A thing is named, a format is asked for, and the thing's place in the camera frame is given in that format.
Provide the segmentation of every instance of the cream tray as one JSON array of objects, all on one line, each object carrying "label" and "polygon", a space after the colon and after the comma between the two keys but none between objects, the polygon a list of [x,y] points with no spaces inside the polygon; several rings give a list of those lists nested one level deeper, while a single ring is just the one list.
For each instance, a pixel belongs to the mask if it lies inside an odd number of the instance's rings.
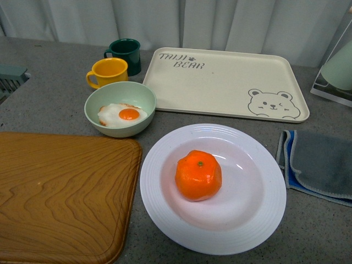
[{"label": "cream tray", "polygon": [[160,48],[143,84],[163,111],[290,123],[309,116],[290,64],[279,56]]}]

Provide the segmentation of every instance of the countertop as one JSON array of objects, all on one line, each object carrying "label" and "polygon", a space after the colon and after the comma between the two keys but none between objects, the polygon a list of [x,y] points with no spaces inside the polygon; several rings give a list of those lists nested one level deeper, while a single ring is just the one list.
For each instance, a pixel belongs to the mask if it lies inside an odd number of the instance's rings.
[{"label": "countertop", "polygon": [[[31,78],[0,105],[0,131],[103,136],[85,118],[84,103],[93,92],[85,75],[106,47],[0,37],[0,63],[28,68]],[[152,51],[141,51],[143,82]],[[342,139],[352,135],[352,108],[310,93],[316,68],[291,66],[310,110],[303,123],[268,122],[156,111],[152,123],[132,138],[143,149],[174,129],[213,123],[236,128],[260,142],[273,157],[282,130],[308,130]],[[165,236],[145,210],[139,185],[125,248],[116,263],[349,263],[352,260],[352,208],[296,190],[277,230],[244,253],[212,256],[188,250]]]}]

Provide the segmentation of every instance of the white curtain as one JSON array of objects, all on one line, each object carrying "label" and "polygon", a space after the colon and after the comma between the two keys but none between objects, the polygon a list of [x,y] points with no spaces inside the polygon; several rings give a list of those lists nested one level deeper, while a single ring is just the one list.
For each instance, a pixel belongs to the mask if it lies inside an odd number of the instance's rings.
[{"label": "white curtain", "polygon": [[0,0],[0,36],[273,54],[318,67],[351,0]]}]

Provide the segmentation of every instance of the gray towel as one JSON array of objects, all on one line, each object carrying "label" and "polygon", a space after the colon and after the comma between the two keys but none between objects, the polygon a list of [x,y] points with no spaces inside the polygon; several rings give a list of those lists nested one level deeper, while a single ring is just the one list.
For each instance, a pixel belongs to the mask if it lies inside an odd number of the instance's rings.
[{"label": "gray towel", "polygon": [[288,189],[352,207],[352,141],[285,130],[276,161]]}]

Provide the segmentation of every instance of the light green bowl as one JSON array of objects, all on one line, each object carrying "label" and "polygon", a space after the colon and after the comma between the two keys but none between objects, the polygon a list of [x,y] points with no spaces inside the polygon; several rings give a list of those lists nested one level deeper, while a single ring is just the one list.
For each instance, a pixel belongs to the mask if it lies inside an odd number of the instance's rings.
[{"label": "light green bowl", "polygon": [[[127,103],[143,109],[147,118],[130,126],[108,128],[99,123],[98,113],[102,106],[110,103]],[[92,125],[101,133],[114,138],[126,138],[143,131],[153,119],[156,108],[155,93],[147,86],[133,81],[120,81],[105,85],[94,91],[84,105],[84,113]]]}]

